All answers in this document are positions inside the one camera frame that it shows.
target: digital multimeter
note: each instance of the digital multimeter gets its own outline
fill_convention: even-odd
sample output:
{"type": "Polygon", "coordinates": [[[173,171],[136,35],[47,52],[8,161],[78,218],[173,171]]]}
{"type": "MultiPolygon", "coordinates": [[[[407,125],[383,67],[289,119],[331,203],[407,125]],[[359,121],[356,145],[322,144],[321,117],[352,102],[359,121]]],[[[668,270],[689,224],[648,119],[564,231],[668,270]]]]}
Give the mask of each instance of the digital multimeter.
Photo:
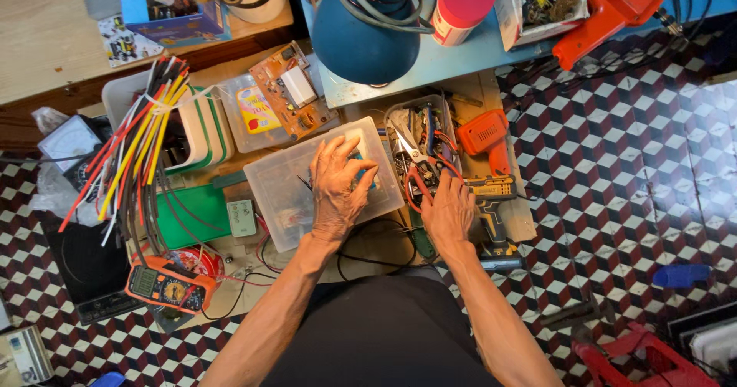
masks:
{"type": "Polygon", "coordinates": [[[191,314],[202,313],[210,305],[216,286],[214,278],[190,272],[159,256],[146,256],[146,263],[148,268],[139,259],[131,265],[125,286],[128,295],[191,314]]]}

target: yellow sticker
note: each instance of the yellow sticker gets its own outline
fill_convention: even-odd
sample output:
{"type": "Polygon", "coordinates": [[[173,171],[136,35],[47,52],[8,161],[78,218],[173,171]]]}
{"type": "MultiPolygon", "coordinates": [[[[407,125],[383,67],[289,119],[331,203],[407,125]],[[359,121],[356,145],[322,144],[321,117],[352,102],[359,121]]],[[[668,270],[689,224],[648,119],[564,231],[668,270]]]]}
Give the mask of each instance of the yellow sticker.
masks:
{"type": "Polygon", "coordinates": [[[243,116],[245,128],[249,134],[257,134],[281,127],[279,118],[276,118],[269,103],[257,86],[238,90],[235,93],[235,98],[238,101],[238,108],[240,108],[240,114],[243,116]]]}

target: hand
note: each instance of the hand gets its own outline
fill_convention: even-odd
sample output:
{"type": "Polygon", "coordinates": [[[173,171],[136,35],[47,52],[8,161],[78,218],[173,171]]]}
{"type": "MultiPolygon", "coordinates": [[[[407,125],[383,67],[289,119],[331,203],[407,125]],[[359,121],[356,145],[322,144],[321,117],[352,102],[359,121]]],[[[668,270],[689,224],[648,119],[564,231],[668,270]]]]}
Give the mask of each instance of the hand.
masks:
{"type": "Polygon", "coordinates": [[[366,205],[368,188],[379,171],[379,164],[372,160],[351,159],[346,163],[348,154],[359,142],[360,137],[346,141],[345,136],[333,138],[327,145],[323,141],[309,165],[315,203],[312,235],[330,247],[348,235],[366,205]],[[366,172],[351,192],[351,181],[362,169],[366,172]]]}
{"type": "Polygon", "coordinates": [[[422,197],[422,222],[440,254],[445,249],[468,240],[468,231],[473,222],[476,196],[468,192],[461,178],[450,178],[448,170],[440,174],[438,189],[430,202],[422,197]]]}

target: yellow drill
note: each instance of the yellow drill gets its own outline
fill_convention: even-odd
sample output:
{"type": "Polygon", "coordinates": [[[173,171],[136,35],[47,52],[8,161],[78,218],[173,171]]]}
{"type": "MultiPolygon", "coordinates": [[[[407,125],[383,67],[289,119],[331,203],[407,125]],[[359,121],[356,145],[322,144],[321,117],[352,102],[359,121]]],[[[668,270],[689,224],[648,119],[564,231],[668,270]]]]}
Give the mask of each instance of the yellow drill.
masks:
{"type": "Polygon", "coordinates": [[[464,179],[469,190],[476,194],[476,205],[481,211],[481,224],[490,242],[482,242],[479,258],[486,270],[509,270],[522,268],[522,258],[515,254],[517,246],[507,240],[506,228],[499,215],[503,201],[517,198],[514,175],[487,175],[486,178],[464,179]]]}

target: wooden shelf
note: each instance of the wooden shelf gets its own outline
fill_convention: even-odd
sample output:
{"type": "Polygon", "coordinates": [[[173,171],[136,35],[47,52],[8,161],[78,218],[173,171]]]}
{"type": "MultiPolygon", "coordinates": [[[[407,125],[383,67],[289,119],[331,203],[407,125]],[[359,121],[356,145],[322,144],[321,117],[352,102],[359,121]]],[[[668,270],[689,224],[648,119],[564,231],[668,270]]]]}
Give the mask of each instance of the wooden shelf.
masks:
{"type": "MultiPolygon", "coordinates": [[[[97,22],[84,0],[0,0],[0,104],[47,90],[136,68],[154,58],[111,68],[97,22]]],[[[168,49],[182,54],[282,28],[294,23],[289,2],[270,23],[246,23],[230,15],[233,40],[168,49]]]]}

